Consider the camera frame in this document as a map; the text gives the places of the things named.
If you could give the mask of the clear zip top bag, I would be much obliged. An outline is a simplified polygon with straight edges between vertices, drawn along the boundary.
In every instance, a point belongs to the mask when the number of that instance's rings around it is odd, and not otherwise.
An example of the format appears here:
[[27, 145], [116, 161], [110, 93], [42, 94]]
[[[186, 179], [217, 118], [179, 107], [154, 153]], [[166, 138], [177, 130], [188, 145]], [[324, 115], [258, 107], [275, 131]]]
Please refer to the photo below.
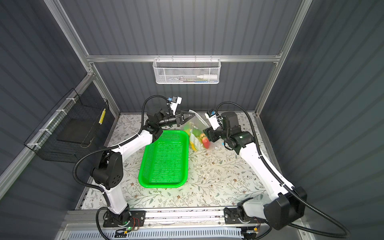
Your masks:
[[204, 148], [204, 146], [202, 144], [202, 139], [200, 138], [200, 135], [203, 133], [204, 129], [209, 127], [209, 125], [204, 121], [204, 119], [198, 113], [196, 113], [196, 116], [192, 120], [190, 120], [187, 124], [184, 124], [183, 130], [184, 130], [185, 126], [191, 126], [194, 128], [193, 133], [191, 135], [194, 135], [196, 138], [199, 139], [199, 141], [201, 143], [201, 150], [200, 151], [204, 151], [204, 150], [213, 151], [213, 150], [220, 150], [221, 149], [222, 144], [220, 141], [217, 141], [215, 143], [211, 142], [211, 145], [208, 149]]

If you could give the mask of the green apple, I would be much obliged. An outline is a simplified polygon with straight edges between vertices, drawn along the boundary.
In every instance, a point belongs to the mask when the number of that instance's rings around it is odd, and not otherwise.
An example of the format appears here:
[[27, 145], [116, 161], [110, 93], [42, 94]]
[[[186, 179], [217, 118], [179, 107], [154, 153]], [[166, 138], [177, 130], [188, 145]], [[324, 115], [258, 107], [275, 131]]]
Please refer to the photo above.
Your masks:
[[185, 126], [184, 131], [190, 136], [193, 133], [194, 128], [191, 126]]

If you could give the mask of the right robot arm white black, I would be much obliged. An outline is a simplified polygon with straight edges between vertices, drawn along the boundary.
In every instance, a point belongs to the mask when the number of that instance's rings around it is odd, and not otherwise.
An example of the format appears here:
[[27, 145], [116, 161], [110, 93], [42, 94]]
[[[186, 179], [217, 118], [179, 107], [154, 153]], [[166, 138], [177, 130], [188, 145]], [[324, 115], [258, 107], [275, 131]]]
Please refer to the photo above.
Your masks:
[[269, 222], [272, 228], [281, 230], [301, 218], [305, 212], [302, 201], [307, 193], [302, 187], [294, 187], [261, 152], [259, 144], [251, 133], [242, 131], [235, 112], [218, 115], [214, 110], [205, 114], [211, 127], [204, 130], [209, 141], [224, 141], [225, 147], [236, 152], [256, 173], [267, 190], [270, 203], [262, 207], [253, 200], [241, 203], [242, 211], [248, 217], [259, 217]]

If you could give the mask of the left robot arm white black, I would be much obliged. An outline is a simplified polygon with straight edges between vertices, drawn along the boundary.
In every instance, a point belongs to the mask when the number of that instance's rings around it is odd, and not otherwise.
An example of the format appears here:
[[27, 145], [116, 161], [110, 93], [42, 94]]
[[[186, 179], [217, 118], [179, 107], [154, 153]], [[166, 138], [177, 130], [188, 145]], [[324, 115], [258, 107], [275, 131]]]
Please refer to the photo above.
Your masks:
[[130, 217], [129, 206], [121, 187], [124, 176], [123, 159], [156, 142], [164, 132], [163, 127], [172, 125], [180, 127], [192, 120], [195, 113], [191, 111], [175, 111], [171, 114], [158, 112], [152, 115], [147, 114], [147, 116], [148, 120], [142, 125], [138, 134], [106, 150], [100, 150], [101, 158], [90, 172], [96, 183], [93, 187], [103, 194], [107, 210], [123, 223]]

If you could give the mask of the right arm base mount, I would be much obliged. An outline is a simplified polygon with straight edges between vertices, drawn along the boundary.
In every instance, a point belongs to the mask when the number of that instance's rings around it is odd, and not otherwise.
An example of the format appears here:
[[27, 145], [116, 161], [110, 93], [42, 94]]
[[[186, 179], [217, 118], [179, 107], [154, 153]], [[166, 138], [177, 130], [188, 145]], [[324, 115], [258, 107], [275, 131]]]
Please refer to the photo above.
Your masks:
[[235, 224], [256, 224], [260, 225], [265, 221], [256, 217], [249, 217], [245, 211], [240, 208], [224, 208], [224, 219], [227, 225]]

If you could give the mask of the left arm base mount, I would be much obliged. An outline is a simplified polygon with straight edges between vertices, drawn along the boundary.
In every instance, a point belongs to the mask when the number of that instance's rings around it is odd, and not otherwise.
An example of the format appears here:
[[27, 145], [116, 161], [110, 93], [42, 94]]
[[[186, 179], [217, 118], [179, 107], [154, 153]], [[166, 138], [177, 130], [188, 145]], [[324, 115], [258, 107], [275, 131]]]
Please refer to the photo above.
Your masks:
[[112, 213], [107, 210], [103, 216], [104, 228], [117, 228], [117, 227], [142, 227], [146, 219], [146, 211], [124, 211], [120, 215]]

